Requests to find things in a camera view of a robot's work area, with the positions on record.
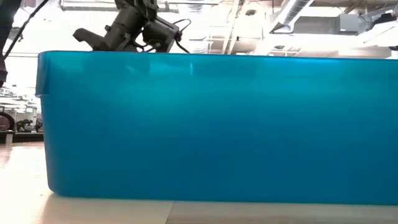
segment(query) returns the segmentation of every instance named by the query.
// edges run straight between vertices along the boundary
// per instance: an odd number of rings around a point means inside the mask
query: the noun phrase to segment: ceiling duct
[[[392,47],[398,45],[398,20],[396,6],[378,9],[361,16],[361,28],[364,30],[358,35],[364,45],[378,45]]]
[[[311,5],[313,0],[285,0],[280,11],[272,15],[278,24],[272,29],[274,32],[292,32],[294,23],[299,19],[305,7]]]

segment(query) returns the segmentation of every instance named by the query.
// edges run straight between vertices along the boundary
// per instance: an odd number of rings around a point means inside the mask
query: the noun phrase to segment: ceiling
[[[192,19],[193,24],[184,32],[182,40],[182,44],[192,52],[250,54],[256,49],[265,49],[264,55],[288,57],[388,58],[391,56],[388,47],[357,46],[354,38],[350,36],[279,35],[265,32],[270,24],[271,15],[280,11],[281,0],[169,2],[171,12],[164,12],[165,3],[159,2],[161,11],[159,16],[171,22],[187,17]],[[205,4],[198,9],[196,4],[198,2]],[[310,7],[302,11],[296,23],[307,26],[307,29],[318,29],[323,24],[311,24],[305,22],[305,18],[336,17],[351,7],[350,14],[361,11],[371,12],[397,4],[398,1],[393,0],[315,0]],[[14,26],[20,27],[32,10],[31,7],[20,9],[15,16]],[[7,59],[7,67],[11,73],[14,73],[10,75],[9,83],[30,87],[35,85],[36,56],[39,52],[90,50],[88,45],[79,43],[72,37],[74,30],[83,27],[104,35],[104,26],[110,25],[116,14],[116,7],[110,0],[50,0],[31,20],[24,31],[24,40],[16,44]],[[182,51],[174,47],[172,52]]]

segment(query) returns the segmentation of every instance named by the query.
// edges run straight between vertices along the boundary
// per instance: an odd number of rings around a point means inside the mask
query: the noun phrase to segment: white table
[[[65,198],[47,187],[42,143],[0,147],[0,224],[58,223],[398,224],[398,207]]]

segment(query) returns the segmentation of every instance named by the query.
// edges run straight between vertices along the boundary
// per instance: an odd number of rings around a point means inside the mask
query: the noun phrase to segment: blue plastic bin
[[[398,60],[46,52],[69,197],[398,205]]]

